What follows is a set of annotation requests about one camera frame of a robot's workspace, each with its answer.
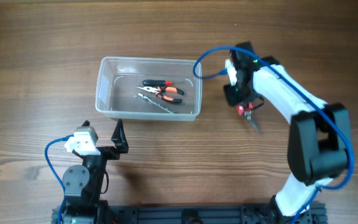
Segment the black red handled screwdriver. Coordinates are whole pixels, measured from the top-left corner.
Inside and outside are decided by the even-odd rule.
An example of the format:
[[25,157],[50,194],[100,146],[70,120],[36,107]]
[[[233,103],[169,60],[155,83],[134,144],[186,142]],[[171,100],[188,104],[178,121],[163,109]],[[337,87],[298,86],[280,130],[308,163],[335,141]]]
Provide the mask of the black red handled screwdriver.
[[169,80],[143,80],[143,86],[170,86],[174,84],[181,84],[184,82],[175,82]]

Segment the clear plastic container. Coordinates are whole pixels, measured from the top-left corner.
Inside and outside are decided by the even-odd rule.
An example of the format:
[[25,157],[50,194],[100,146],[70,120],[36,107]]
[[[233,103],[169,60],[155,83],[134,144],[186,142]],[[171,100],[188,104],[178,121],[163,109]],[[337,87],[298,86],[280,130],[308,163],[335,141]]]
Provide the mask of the clear plastic container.
[[[105,57],[99,68],[95,108],[108,118],[194,121],[201,111],[201,74],[201,65],[194,60]],[[184,83],[143,86],[143,80]],[[138,93],[177,114],[133,98]]]

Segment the red handled snips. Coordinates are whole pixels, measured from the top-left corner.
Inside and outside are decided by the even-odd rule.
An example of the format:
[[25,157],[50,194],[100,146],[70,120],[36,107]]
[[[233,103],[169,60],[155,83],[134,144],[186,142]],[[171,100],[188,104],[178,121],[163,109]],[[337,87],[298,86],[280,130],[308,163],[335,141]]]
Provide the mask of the red handled snips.
[[254,106],[252,103],[237,105],[236,110],[239,116],[243,117],[250,124],[250,126],[254,129],[255,132],[259,132],[259,125],[257,123],[257,120],[254,118]]

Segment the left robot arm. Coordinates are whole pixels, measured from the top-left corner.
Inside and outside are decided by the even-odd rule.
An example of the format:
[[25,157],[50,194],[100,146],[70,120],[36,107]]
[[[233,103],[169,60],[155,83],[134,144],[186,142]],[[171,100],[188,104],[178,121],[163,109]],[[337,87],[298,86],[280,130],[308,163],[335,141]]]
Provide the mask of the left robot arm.
[[[113,146],[97,146],[98,135],[89,121],[85,121],[69,136],[53,140],[45,148],[45,158],[52,173],[63,189],[62,204],[52,210],[51,223],[119,223],[119,217],[100,196],[109,185],[107,161],[119,160],[128,153],[129,146],[122,120],[116,124],[111,137]],[[69,167],[60,178],[53,168],[48,149],[52,144],[64,142],[68,152],[82,159],[82,164]]]

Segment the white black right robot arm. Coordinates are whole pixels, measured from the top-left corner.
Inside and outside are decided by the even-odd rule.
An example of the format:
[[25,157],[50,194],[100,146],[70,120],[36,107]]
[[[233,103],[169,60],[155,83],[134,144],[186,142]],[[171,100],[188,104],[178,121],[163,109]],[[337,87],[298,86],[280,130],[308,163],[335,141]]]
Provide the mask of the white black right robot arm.
[[339,190],[351,179],[354,153],[348,110],[311,94],[274,57],[256,56],[250,42],[231,47],[229,53],[229,84],[224,86],[229,105],[251,121],[256,110],[252,101],[268,100],[290,125],[291,173],[273,197],[272,209],[283,218],[297,219],[320,191]]

